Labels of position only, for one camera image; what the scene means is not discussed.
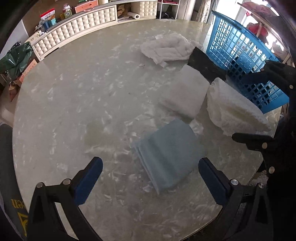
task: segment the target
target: crumpled white towel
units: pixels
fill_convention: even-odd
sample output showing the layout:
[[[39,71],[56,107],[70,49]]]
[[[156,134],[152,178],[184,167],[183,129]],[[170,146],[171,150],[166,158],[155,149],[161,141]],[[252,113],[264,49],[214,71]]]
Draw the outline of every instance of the crumpled white towel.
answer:
[[[180,34],[168,34],[156,40],[149,40],[141,44],[144,55],[152,58],[156,64],[168,60],[186,60],[198,45],[194,41],[187,40]]]
[[[226,136],[270,130],[259,108],[220,78],[216,78],[207,91],[207,111],[211,121]]]
[[[164,91],[160,103],[173,111],[194,119],[200,111],[210,83],[196,69],[184,65],[175,83]]]

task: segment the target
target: silver bolt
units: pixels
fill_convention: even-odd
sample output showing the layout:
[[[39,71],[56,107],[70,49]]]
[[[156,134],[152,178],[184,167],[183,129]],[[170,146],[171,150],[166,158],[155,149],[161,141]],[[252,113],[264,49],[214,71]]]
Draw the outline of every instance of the silver bolt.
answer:
[[[232,185],[234,185],[234,186],[237,186],[237,185],[239,184],[239,181],[236,180],[236,179],[232,179],[232,180],[230,181],[230,183],[231,183]]]
[[[266,149],[266,148],[267,148],[267,143],[266,143],[266,142],[263,142],[263,143],[262,143],[262,148],[263,148],[263,149]]]
[[[41,187],[43,187],[43,183],[37,183],[36,187],[37,187],[37,188],[41,188]]]
[[[274,167],[270,167],[270,168],[268,169],[268,172],[269,172],[270,174],[273,174],[274,171],[275,171]]]
[[[258,187],[260,187],[260,188],[262,188],[262,189],[263,189],[265,186],[264,186],[264,184],[263,184],[263,183],[259,183],[259,184],[258,184]]]
[[[69,185],[70,183],[71,183],[71,179],[69,179],[69,178],[63,180],[64,185]]]

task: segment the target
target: blue plastic laundry basket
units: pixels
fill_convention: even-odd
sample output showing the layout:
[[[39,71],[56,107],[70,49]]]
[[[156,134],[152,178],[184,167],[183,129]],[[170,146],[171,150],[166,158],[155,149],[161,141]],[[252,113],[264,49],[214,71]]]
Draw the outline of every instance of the blue plastic laundry basket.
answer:
[[[270,81],[267,84],[244,84],[244,74],[259,72],[265,60],[278,61],[274,54],[252,32],[237,21],[212,11],[216,16],[208,57],[219,67],[226,69],[228,76],[242,95],[267,113],[289,102],[289,98]]]

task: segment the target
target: marble-patterned tabletop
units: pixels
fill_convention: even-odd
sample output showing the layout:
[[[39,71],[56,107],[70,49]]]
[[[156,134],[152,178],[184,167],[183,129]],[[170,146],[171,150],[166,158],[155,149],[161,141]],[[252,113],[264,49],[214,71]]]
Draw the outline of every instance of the marble-patterned tabletop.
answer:
[[[158,195],[130,148],[178,117],[158,98],[187,63],[171,61],[163,68],[141,53],[140,44],[173,32],[204,44],[207,30],[183,20],[125,23],[83,36],[37,64],[20,90],[13,128],[15,171],[26,207],[38,182],[60,184],[99,156],[103,172],[80,209],[103,240],[180,240],[216,217],[221,207],[197,169]],[[203,126],[207,157],[228,178],[246,184],[261,154],[223,135],[206,106],[205,99],[196,120]],[[279,109],[267,117],[273,134]]]

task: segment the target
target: green object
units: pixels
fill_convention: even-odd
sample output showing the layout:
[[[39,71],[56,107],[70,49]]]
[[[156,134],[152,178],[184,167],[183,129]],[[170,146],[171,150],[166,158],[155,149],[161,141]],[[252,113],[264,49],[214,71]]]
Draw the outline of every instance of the green object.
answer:
[[[21,76],[29,64],[33,49],[29,42],[7,52],[7,54],[0,59],[0,74],[7,72],[11,81]]]

